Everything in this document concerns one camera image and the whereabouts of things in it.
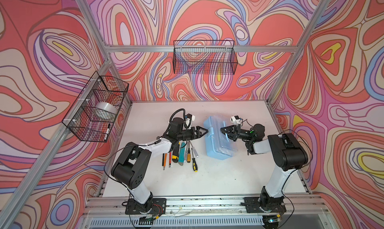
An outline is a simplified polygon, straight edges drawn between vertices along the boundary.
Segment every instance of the toolbox handle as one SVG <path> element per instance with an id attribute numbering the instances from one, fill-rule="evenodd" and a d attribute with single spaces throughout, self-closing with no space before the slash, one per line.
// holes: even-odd
<path id="1" fill-rule="evenodd" d="M 213 127 L 210 127 L 208 128 L 208 133 L 207 133 L 207 137 L 210 137 L 214 134 L 214 128 Z"/>

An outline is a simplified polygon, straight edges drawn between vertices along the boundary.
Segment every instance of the pencil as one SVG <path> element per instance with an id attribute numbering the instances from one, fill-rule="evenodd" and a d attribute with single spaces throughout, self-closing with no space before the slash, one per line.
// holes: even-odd
<path id="1" fill-rule="evenodd" d="M 165 154 L 165 160 L 164 160 L 164 167 L 163 167 L 163 170 L 166 169 L 166 163 L 167 163 L 167 153 Z"/>

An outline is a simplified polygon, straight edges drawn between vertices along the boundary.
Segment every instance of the black screwdriver handle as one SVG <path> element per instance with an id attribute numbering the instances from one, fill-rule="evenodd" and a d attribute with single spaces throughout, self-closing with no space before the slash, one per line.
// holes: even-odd
<path id="1" fill-rule="evenodd" d="M 192 166 L 193 166 L 194 172 L 197 172 L 197 164 L 196 164 L 195 158 L 192 158 Z"/>
<path id="2" fill-rule="evenodd" d="M 172 161 L 174 163 L 177 163 L 179 161 L 179 142 L 175 142 L 172 145 Z"/>

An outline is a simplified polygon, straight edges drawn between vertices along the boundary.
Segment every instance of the psychedelic patterned wall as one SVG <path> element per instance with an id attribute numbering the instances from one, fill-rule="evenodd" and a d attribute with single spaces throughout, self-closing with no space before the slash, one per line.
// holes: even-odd
<path id="1" fill-rule="evenodd" d="M 319 0 L 87 0 L 106 44 L 233 39 L 295 45 Z M 112 54 L 132 100 L 266 99 L 288 54 L 237 54 L 235 75 L 174 75 L 172 53 Z"/>
<path id="2" fill-rule="evenodd" d="M 341 228 L 384 228 L 384 0 L 333 0 L 273 107 Z"/>
<path id="3" fill-rule="evenodd" d="M 238 53 L 239 65 L 234 75 L 175 75 L 172 56 L 173 53 L 112 54 L 122 79 L 130 84 L 131 100 L 264 100 L 289 53 Z"/>
<path id="4" fill-rule="evenodd" d="M 74 0 L 0 0 L 0 209 L 103 59 Z M 14 228 L 73 228 L 108 143 L 68 136 Z"/>

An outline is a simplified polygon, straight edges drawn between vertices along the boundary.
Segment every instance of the black wire basket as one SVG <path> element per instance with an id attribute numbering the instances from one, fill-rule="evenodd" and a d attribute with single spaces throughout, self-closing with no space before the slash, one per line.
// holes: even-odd
<path id="1" fill-rule="evenodd" d="M 99 75 L 74 116 L 63 120 L 64 125 L 81 141 L 106 142 L 128 92 L 128 86 L 121 79 Z"/>
<path id="2" fill-rule="evenodd" d="M 175 74 L 235 74 L 235 41 L 175 40 L 173 43 Z"/>

